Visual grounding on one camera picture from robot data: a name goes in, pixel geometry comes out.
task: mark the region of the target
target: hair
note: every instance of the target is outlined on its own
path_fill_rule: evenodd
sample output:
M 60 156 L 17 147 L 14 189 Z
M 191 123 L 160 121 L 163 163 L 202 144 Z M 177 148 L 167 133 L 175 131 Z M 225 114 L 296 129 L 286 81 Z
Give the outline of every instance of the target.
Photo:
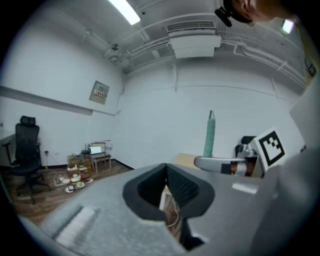
M 241 16 L 233 7 L 232 5 L 232 0 L 223 0 L 223 6 L 226 12 L 234 18 L 236 21 L 241 22 L 241 23 L 251 23 L 253 20 L 247 19 L 243 16 Z

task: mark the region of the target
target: ceiling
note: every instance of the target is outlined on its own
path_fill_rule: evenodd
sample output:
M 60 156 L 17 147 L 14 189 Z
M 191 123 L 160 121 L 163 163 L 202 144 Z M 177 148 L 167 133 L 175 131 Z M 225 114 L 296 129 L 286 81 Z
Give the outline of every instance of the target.
M 167 44 L 167 25 L 181 21 L 213 20 L 217 27 L 216 33 L 222 36 L 222 40 L 245 44 L 255 49 L 254 53 L 266 62 L 276 60 L 275 68 L 282 65 L 280 69 L 287 69 L 284 70 L 286 73 L 294 71 L 295 78 L 302 85 L 304 83 L 305 55 L 299 32 L 294 29 L 284 36 L 280 30 L 283 23 L 280 19 L 257 23 L 253 27 L 233 21 L 233 26 L 228 28 L 214 15 L 223 0 L 128 2 L 141 17 L 141 21 L 135 25 L 130 25 L 108 0 L 50 1 L 43 9 L 43 14 L 47 19 L 79 35 L 84 44 L 94 45 L 104 58 L 110 59 L 125 72 L 173 55 Z M 118 50 L 112 49 L 115 44 Z M 236 53 L 244 54 L 246 49 L 240 45 Z M 223 43 L 218 49 L 233 50 L 232 43 Z

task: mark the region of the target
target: chair headrest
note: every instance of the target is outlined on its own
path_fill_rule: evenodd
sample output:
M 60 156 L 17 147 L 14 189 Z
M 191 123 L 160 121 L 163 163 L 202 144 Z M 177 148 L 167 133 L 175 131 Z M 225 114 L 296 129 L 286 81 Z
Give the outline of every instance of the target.
M 20 118 L 20 123 L 25 126 L 35 126 L 36 125 L 36 118 L 23 115 Z

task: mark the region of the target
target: air conditioner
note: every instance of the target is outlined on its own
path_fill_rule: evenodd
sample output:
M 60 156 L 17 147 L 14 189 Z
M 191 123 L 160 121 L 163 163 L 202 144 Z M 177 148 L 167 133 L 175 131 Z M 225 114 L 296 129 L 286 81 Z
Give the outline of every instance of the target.
M 183 21 L 167 25 L 170 44 L 175 57 L 213 57 L 215 48 L 221 46 L 221 36 L 216 35 L 212 20 Z

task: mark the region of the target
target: air vent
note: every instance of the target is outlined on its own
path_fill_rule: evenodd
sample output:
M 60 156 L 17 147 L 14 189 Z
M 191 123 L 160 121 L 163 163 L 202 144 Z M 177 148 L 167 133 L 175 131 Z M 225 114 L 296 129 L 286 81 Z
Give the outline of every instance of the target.
M 174 31 L 181 31 L 181 30 L 199 30 L 199 29 L 215 30 L 216 26 L 213 20 L 193 20 L 193 21 L 183 21 L 183 22 L 170 24 L 166 28 L 168 33 L 171 33 Z

